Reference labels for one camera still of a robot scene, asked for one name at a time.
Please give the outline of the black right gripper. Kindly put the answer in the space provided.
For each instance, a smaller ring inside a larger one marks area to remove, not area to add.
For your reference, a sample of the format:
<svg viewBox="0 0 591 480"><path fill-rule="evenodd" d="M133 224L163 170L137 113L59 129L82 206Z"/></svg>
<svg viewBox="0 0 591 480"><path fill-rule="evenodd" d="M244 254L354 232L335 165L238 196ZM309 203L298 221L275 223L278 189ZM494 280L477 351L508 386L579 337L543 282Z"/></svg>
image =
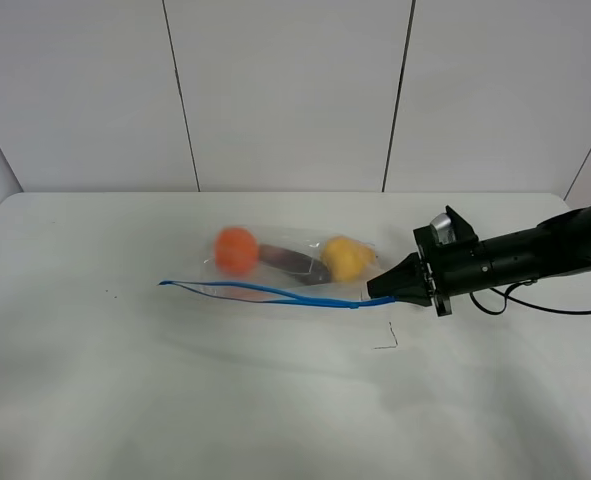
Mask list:
<svg viewBox="0 0 591 480"><path fill-rule="evenodd" d="M396 302L420 307L434 303L437 315L452 313L451 298L473 292L481 286L481 266L475 243L438 245L431 229L414 230L419 253L409 254L392 269L367 282L370 296L394 296ZM430 294L425 294L425 265Z"/></svg>

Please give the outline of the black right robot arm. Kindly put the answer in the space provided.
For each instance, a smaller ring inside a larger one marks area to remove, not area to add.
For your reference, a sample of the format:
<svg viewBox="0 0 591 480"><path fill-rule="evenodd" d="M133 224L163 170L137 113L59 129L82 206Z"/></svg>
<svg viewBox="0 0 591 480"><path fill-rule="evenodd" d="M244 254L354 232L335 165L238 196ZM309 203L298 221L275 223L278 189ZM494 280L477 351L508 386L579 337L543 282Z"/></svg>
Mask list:
<svg viewBox="0 0 591 480"><path fill-rule="evenodd" d="M511 302L519 287L591 271L591 206L486 240L447 207L413 234L416 252L368 281L371 299L433 306L446 316L455 296L491 290Z"/></svg>

